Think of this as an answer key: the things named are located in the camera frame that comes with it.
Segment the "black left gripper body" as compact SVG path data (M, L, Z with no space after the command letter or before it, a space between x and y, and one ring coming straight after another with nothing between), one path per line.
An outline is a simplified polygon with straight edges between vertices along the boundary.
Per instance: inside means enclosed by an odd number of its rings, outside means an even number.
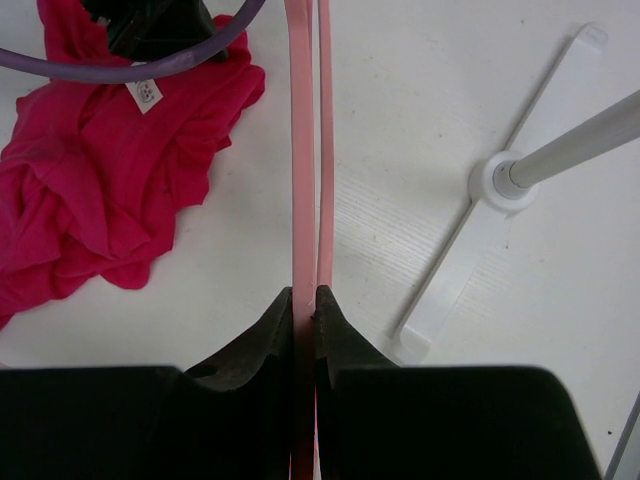
M163 59L217 33L201 1L84 0L82 6L106 28L109 52L134 62Z

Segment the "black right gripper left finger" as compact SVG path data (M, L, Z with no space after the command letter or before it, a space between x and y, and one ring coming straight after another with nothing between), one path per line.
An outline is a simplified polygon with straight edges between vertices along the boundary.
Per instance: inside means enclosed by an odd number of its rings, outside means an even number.
M291 292L197 365L5 369L5 479L285 479Z

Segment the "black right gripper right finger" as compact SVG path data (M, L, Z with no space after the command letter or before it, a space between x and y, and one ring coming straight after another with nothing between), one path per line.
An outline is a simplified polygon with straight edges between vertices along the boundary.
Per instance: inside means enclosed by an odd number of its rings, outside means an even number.
M316 292L325 479L596 479L559 379L532 366L399 366Z

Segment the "pink red t shirt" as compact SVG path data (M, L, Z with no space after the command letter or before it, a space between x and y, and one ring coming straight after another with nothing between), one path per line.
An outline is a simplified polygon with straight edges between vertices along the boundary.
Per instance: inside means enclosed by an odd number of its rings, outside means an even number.
M72 295L100 276L140 289L174 244L180 210L201 204L217 152L265 89L246 34L226 60L151 86L53 80L20 97L1 153L1 319Z

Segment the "pink plastic hanger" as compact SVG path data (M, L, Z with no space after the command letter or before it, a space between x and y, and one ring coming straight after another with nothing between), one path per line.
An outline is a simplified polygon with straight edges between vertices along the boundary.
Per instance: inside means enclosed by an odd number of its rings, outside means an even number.
M294 437L290 477L315 472L315 292L333 280L335 142L328 1L285 3L290 54ZM315 177L313 15L318 15L320 177Z

